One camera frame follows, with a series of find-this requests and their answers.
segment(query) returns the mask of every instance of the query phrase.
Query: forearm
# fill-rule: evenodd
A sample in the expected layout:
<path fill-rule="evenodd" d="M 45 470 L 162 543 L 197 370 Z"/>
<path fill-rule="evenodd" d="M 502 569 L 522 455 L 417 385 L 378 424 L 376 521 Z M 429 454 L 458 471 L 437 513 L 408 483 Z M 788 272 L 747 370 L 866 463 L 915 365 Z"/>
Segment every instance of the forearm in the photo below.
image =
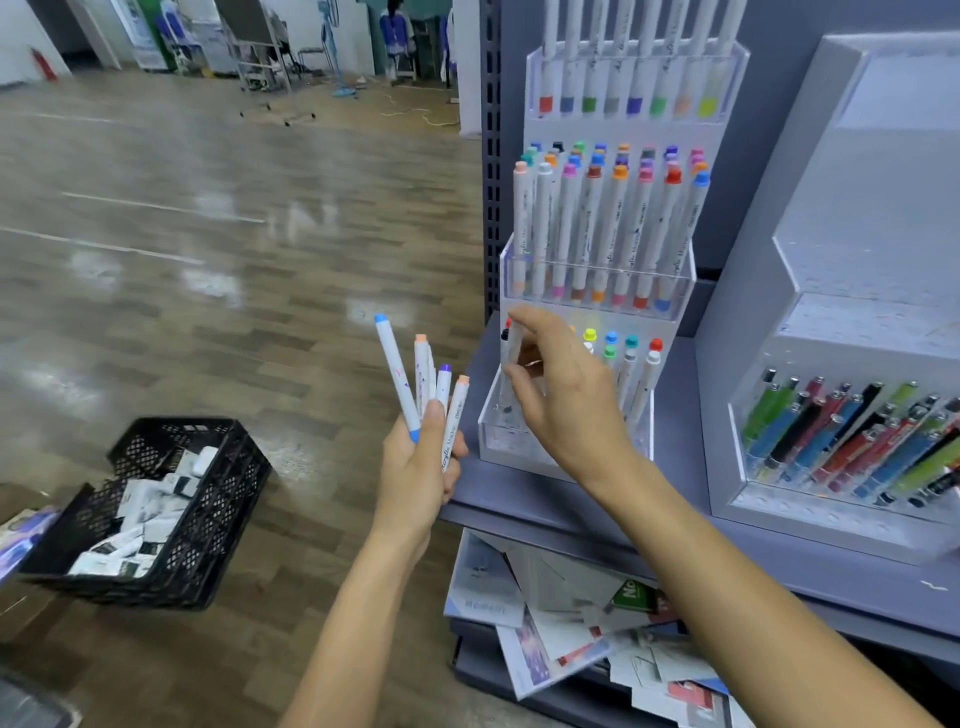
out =
<path fill-rule="evenodd" d="M 371 535 L 330 609 L 280 728 L 367 728 L 383 686 L 410 549 Z"/>
<path fill-rule="evenodd" d="M 638 458 L 623 473 L 588 489 L 653 568 L 757 725 L 937 725 L 694 511 L 654 465 Z"/>

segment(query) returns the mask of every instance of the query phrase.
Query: blue standing fan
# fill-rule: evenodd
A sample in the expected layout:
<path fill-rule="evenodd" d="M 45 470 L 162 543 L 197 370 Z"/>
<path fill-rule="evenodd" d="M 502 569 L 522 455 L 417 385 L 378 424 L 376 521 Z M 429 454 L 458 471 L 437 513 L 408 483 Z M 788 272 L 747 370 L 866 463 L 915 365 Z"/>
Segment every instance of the blue standing fan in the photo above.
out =
<path fill-rule="evenodd" d="M 340 72 L 340 61 L 337 59 L 337 41 L 333 37 L 333 29 L 340 26 L 340 9 L 337 7 L 337 0 L 317 0 L 317 8 L 324 18 L 326 49 L 329 52 L 333 73 L 337 77 L 337 90 L 333 92 L 333 95 L 336 97 L 353 96 L 357 91 L 344 83 L 344 75 Z"/>

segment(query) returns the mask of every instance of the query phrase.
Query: white floor line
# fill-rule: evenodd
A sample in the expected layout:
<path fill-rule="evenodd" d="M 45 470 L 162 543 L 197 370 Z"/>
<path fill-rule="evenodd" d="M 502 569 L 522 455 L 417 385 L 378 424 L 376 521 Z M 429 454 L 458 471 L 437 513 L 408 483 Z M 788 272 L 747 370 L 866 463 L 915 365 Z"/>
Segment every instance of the white floor line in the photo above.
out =
<path fill-rule="evenodd" d="M 41 111 L 13 111 L 16 116 L 39 116 L 41 119 L 63 119 L 65 121 L 96 121 L 101 124 L 124 124 L 119 119 L 102 119 L 99 116 L 66 116 L 59 113 L 43 113 Z"/>
<path fill-rule="evenodd" d="M 48 235 L 44 232 L 23 231 L 18 228 L 6 228 L 0 225 L 1 232 L 12 232 L 15 235 L 28 235 L 38 237 L 41 240 L 53 240 L 58 243 L 71 243 L 80 245 L 84 248 L 97 248 L 102 251 L 116 251 L 117 253 L 136 253 L 137 255 L 146 255 L 147 257 L 159 257 L 164 260 L 175 260 L 177 263 L 187 263 L 188 265 L 204 265 L 202 260 L 195 257 L 184 257 L 183 255 L 171 255 L 169 253 L 155 253 L 154 251 L 142 251 L 139 248 L 124 248 L 119 245 L 106 245 L 105 243 L 94 243 L 90 240 L 78 240 L 75 237 L 60 237 L 59 235 Z"/>
<path fill-rule="evenodd" d="M 169 205 L 155 205 L 154 203 L 141 203 L 137 200 L 118 200 L 115 197 L 97 197 L 96 195 L 82 195 L 79 192 L 61 192 L 64 197 L 74 197 L 78 200 L 93 200 L 98 203 L 113 203 L 114 205 L 130 205 L 134 207 L 152 207 L 153 209 L 165 209 L 170 212 L 185 212 L 188 215 L 202 215 L 209 220 L 229 220 L 241 223 L 257 223 L 263 225 L 267 221 L 259 217 L 244 217 L 243 215 L 224 215 L 217 217 L 208 215 L 198 209 L 188 209 L 186 207 L 172 207 Z"/>

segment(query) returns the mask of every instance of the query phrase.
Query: plastic bin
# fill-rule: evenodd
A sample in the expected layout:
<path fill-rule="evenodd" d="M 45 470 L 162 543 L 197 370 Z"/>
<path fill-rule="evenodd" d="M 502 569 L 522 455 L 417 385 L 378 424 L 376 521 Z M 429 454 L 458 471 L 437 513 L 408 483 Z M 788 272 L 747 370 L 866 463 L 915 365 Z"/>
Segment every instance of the plastic bin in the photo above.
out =
<path fill-rule="evenodd" d="M 68 575 L 82 551 L 116 533 L 127 478 L 162 478 L 184 449 L 220 449 L 176 529 L 139 578 Z M 227 563 L 271 471 L 247 430 L 227 418 L 152 417 L 133 422 L 110 450 L 115 479 L 89 484 L 63 510 L 20 566 L 28 581 L 98 604 L 200 610 Z"/>

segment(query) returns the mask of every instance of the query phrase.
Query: left hand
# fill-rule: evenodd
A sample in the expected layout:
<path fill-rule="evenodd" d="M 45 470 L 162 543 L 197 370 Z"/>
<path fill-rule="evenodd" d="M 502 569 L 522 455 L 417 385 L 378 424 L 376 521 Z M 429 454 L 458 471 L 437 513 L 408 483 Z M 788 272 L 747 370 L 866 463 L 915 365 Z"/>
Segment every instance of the left hand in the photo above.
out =
<path fill-rule="evenodd" d="M 380 491 L 371 536 L 408 548 L 412 564 L 426 551 L 430 527 L 440 507 L 453 496 L 454 485 L 460 477 L 457 458 L 468 453 L 464 435 L 458 430 L 453 443 L 454 457 L 450 458 L 446 473 L 440 469 L 445 423 L 440 401 L 431 400 L 416 444 L 410 439 L 402 415 L 383 441 Z"/>

